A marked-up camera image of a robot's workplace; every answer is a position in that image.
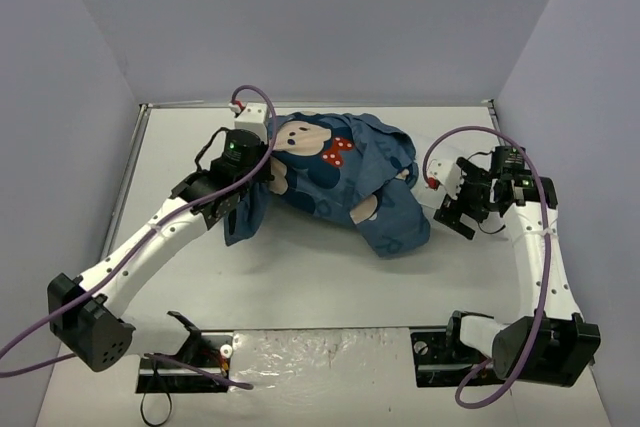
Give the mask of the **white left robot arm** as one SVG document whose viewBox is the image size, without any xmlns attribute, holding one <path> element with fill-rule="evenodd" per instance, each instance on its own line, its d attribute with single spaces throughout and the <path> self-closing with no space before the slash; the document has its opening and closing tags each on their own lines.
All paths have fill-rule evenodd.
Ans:
<svg viewBox="0 0 640 427">
<path fill-rule="evenodd" d="M 201 353 L 201 331 L 182 314 L 143 326 L 127 309 L 139 291 L 180 250 L 235 210 L 257 183 L 270 178 L 265 127 L 227 129 L 222 154 L 171 191 L 154 216 L 125 243 L 76 278 L 47 287 L 51 332 L 94 372 L 129 355 L 165 355 L 179 365 Z"/>
</svg>

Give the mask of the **white pillow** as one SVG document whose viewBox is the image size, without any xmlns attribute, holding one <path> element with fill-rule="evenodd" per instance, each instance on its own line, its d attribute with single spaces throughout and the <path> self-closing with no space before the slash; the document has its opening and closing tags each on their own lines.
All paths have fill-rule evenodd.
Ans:
<svg viewBox="0 0 640 427">
<path fill-rule="evenodd" d="M 442 159 L 457 161 L 466 154 L 453 146 L 450 142 L 439 143 L 430 151 L 435 139 L 420 134 L 410 133 L 409 137 L 416 150 L 415 162 L 419 167 L 419 180 L 411 188 L 411 193 L 422 207 L 427 216 L 432 216 L 445 200 L 445 193 L 432 191 L 426 185 L 427 165 L 431 160 Z"/>
</svg>

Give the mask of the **blue letter print pillowcase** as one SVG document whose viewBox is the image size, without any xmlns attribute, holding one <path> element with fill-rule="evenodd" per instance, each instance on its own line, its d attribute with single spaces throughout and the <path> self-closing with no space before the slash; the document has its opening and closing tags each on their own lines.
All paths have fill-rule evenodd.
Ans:
<svg viewBox="0 0 640 427">
<path fill-rule="evenodd" d="M 430 222 L 416 197 L 418 151 L 401 129 L 371 114 L 280 116 L 272 180 L 253 185 L 224 222 L 232 246 L 253 237 L 270 198 L 317 219 L 355 228 L 380 258 L 425 245 Z"/>
</svg>

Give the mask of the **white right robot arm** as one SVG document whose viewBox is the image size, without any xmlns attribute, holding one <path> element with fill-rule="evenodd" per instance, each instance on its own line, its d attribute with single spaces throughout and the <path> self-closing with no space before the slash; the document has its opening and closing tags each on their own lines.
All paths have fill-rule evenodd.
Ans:
<svg viewBox="0 0 640 427">
<path fill-rule="evenodd" d="M 456 363 L 488 359 L 494 376 L 571 387 L 601 344 L 597 325 L 584 320 L 569 287 L 560 251 L 553 182 L 537 178 L 522 150 L 499 146 L 489 168 L 465 157 L 427 164 L 427 185 L 444 192 L 434 218 L 473 239 L 463 223 L 497 214 L 515 254 L 520 306 L 515 321 L 465 311 L 452 314 L 444 353 Z"/>
</svg>

